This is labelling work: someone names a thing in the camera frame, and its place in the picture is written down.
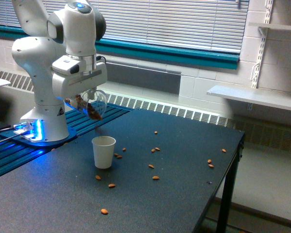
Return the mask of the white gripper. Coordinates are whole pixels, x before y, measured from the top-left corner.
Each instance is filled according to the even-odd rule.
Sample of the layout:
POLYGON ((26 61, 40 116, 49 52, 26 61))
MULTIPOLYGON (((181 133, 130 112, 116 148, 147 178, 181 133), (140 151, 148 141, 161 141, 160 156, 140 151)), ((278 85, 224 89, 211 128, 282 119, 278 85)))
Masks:
POLYGON ((61 99, 73 98, 89 89, 96 89, 107 81, 106 64, 104 61, 96 61, 94 55, 63 55, 52 63, 51 68, 53 94, 61 99))

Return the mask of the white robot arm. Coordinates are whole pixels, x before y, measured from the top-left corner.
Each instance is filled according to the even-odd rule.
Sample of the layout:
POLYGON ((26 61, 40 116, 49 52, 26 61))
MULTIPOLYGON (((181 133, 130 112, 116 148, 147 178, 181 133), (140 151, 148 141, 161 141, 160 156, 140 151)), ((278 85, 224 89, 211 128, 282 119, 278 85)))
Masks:
POLYGON ((35 101, 20 119, 26 127, 15 132, 32 143, 64 140, 64 100, 107 81, 95 47, 105 34, 105 19, 87 0, 68 0, 51 14, 39 0, 15 0, 13 7, 27 36, 13 43, 12 57, 29 74, 35 101))

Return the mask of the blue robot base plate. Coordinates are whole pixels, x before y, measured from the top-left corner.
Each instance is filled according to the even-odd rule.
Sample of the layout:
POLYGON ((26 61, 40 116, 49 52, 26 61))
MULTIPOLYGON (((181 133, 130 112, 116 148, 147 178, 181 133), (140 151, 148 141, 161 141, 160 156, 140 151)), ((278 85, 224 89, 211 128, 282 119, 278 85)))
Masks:
POLYGON ((33 147, 33 148, 56 148, 66 142, 72 141, 73 139, 77 137, 77 131, 73 129, 72 127, 68 127, 68 132, 69 132, 69 136, 59 141, 31 142, 27 139, 24 139, 21 136, 12 138, 12 141, 22 144, 22 145, 33 147))

